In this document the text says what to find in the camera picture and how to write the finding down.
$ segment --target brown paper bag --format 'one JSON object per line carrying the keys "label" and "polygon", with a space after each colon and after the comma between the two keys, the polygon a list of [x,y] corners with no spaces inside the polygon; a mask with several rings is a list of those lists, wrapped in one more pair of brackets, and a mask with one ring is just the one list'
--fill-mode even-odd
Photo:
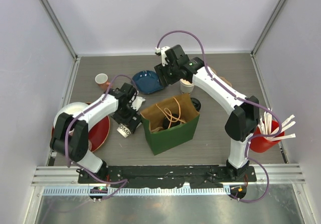
{"label": "brown paper bag", "polygon": [[[188,123],[189,121],[193,120],[195,117],[199,115],[199,112],[197,112],[194,108],[191,102],[190,95],[188,93],[174,97],[181,106],[181,120],[184,120],[186,123]],[[157,105],[162,110],[164,110],[164,108],[168,108],[172,112],[172,114],[179,114],[179,106],[175,101],[174,97],[170,97],[161,102],[158,102]],[[156,106],[156,104],[153,104],[148,108],[145,108],[142,112],[140,112],[140,114],[143,118],[149,120],[149,130],[151,132],[159,131],[159,128],[163,126],[165,115]]]}

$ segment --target red cup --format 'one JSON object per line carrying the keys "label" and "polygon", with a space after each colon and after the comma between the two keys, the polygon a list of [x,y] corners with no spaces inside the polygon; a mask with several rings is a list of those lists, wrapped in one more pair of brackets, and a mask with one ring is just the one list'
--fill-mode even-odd
{"label": "red cup", "polygon": [[[277,127],[279,127],[278,122],[272,120],[271,132],[273,132]],[[257,127],[257,129],[253,135],[260,135],[260,134],[261,134],[260,129],[259,129],[259,127]],[[282,132],[281,134],[279,134],[276,137],[281,137],[284,135],[285,135],[285,132]],[[268,149],[270,149],[272,146],[279,143],[280,141],[281,140],[269,141],[264,137],[256,137],[251,140],[250,149],[253,150],[254,152],[257,152],[257,153],[263,153],[263,152],[267,151]]]}

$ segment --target aluminum frame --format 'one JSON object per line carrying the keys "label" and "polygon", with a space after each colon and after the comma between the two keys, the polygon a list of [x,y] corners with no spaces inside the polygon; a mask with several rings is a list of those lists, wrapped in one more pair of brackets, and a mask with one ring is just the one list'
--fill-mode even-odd
{"label": "aluminum frame", "polygon": [[283,7],[285,6],[285,3],[287,2],[287,0],[279,0],[269,18],[269,20],[267,21],[259,39],[257,40],[253,51],[251,52],[251,54],[253,56],[256,55],[257,51],[259,50],[261,44],[263,43],[265,37],[267,36],[267,34],[269,33],[269,31],[271,30],[274,22],[276,21],[277,17],[279,16],[280,12],[282,11]]}
{"label": "aluminum frame", "polygon": [[48,17],[50,18],[51,22],[55,26],[55,28],[56,28],[58,34],[60,35],[61,39],[63,40],[64,44],[68,48],[71,56],[73,57],[73,59],[76,59],[77,54],[76,54],[74,48],[72,47],[72,45],[71,45],[64,29],[62,28],[58,18],[56,17],[56,14],[54,13],[53,9],[51,8],[48,0],[39,0],[39,1],[42,4],[42,6],[44,7],[45,11],[47,12]]}
{"label": "aluminum frame", "polygon": [[[251,50],[235,50],[235,51],[206,51],[206,54],[234,54],[234,53],[248,53],[250,54]],[[188,55],[196,55],[201,54],[201,51],[186,51]],[[123,53],[105,53],[105,54],[79,54],[78,57],[113,57],[113,56],[153,56],[155,55],[154,49],[150,52],[123,52]]]}
{"label": "aluminum frame", "polygon": [[[270,104],[270,101],[269,101],[269,99],[267,97],[267,93],[266,93],[266,90],[265,90],[265,87],[264,87],[262,74],[261,74],[260,68],[259,68],[259,66],[257,64],[256,57],[251,54],[251,58],[252,58],[252,62],[253,62],[253,66],[254,66],[255,72],[256,72],[257,79],[259,80],[259,84],[260,84],[261,91],[262,91],[262,94],[263,94],[263,97],[264,97],[264,101],[266,103],[266,106],[271,108],[271,104]],[[284,160],[285,163],[288,164],[289,161],[288,161],[287,156],[285,154],[285,148],[284,148],[284,145],[283,145],[282,141],[280,141],[278,144],[279,144],[279,147],[280,147],[280,151],[281,151],[283,160]]]}
{"label": "aluminum frame", "polygon": [[[266,176],[264,171],[261,169],[259,165],[253,165],[258,181],[250,182],[249,184],[253,185],[265,185],[266,184]],[[264,165],[266,168],[269,178],[270,184],[292,184],[293,190],[295,191],[295,195],[297,201],[299,203],[300,210],[302,212],[302,216],[304,218],[305,223],[316,223],[313,215],[313,211],[311,210],[308,196],[306,194],[306,184],[305,179],[302,174],[302,170],[298,164],[266,164]],[[46,188],[50,188],[51,186],[56,187],[85,187],[85,186],[99,186],[99,184],[79,184],[78,181],[78,173],[76,169],[79,167],[71,167],[67,168],[66,166],[39,166],[35,171],[35,175],[32,181],[32,188],[34,189],[29,209],[26,215],[25,224],[34,224],[38,210],[40,208],[41,197],[43,196]]]}
{"label": "aluminum frame", "polygon": [[[76,80],[76,76],[77,76],[77,72],[78,72],[78,68],[79,68],[80,59],[81,59],[80,57],[77,57],[73,61],[70,75],[69,75],[69,81],[68,81],[67,88],[65,91],[65,95],[62,97],[63,101],[62,101],[59,109],[62,109],[62,107],[66,106],[70,102],[72,90],[75,85],[75,80]],[[56,157],[56,155],[57,155],[57,153],[54,152],[52,149],[49,150],[46,166],[50,166],[55,163],[54,157]]]}

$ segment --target red plate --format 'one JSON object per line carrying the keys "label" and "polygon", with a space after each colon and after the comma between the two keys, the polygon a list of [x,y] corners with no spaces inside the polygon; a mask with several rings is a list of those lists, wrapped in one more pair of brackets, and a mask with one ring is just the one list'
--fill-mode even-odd
{"label": "red plate", "polygon": [[[91,152],[99,149],[100,146],[106,141],[110,129],[109,117],[106,116],[101,121],[99,121],[94,127],[91,128],[88,134],[88,139],[91,142],[92,147],[89,150]],[[51,130],[51,136],[54,133],[54,127]]]}

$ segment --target blue plate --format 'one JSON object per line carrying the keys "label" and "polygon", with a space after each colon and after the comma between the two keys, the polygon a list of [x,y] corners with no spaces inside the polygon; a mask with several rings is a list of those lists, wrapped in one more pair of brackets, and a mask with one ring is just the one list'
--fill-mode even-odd
{"label": "blue plate", "polygon": [[159,82],[158,75],[153,71],[138,72],[132,77],[132,80],[136,83],[138,90],[145,94],[150,94],[164,88]]}

